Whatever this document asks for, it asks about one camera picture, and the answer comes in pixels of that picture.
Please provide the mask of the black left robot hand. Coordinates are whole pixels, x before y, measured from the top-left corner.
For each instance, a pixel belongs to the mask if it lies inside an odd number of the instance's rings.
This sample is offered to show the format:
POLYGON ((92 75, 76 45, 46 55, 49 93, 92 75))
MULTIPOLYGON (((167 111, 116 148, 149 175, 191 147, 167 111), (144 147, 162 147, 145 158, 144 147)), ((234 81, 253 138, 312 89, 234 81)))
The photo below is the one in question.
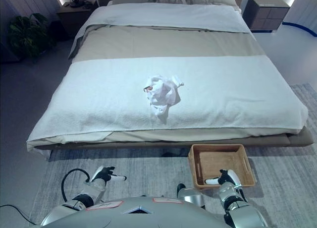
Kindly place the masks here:
POLYGON ((116 175, 113 173, 115 167, 104 167, 100 166, 96 172, 94 173, 91 182, 93 182, 96 179, 103 179, 105 182, 108 181, 125 181, 127 179, 124 175, 116 175))

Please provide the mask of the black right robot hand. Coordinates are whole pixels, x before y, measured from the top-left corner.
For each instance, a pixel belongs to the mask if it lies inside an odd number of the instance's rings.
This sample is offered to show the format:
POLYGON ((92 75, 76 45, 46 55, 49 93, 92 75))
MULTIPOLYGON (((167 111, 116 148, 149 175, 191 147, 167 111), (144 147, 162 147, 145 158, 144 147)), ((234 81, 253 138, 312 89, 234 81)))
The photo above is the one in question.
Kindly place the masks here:
POLYGON ((238 175, 233 170, 220 170, 221 175, 219 177, 210 178, 205 180, 206 185, 219 186, 225 182, 232 183, 235 187, 242 187, 241 181, 238 175))

